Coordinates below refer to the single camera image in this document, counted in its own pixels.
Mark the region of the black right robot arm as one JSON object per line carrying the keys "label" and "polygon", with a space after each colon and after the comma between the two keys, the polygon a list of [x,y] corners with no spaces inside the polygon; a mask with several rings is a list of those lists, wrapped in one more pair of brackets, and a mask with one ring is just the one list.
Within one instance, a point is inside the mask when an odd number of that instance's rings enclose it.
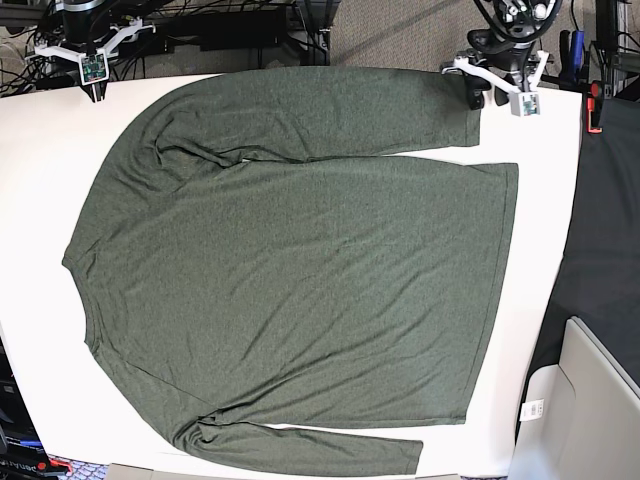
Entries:
{"label": "black right robot arm", "polygon": [[121,46],[156,33],[140,4],[130,1],[53,1],[34,35],[33,55],[60,60],[92,102],[105,98],[111,63]]}

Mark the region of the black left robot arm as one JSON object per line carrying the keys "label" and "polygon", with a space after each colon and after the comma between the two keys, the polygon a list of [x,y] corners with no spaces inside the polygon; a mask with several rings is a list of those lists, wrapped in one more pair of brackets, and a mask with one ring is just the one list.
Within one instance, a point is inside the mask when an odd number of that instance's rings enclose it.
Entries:
{"label": "black left robot arm", "polygon": [[539,84],[550,53],[536,43],[553,25],[560,1],[477,1],[486,29],[467,33],[469,47],[441,66],[443,74],[459,73],[470,109],[485,105],[493,91],[497,103],[518,117],[540,113]]}

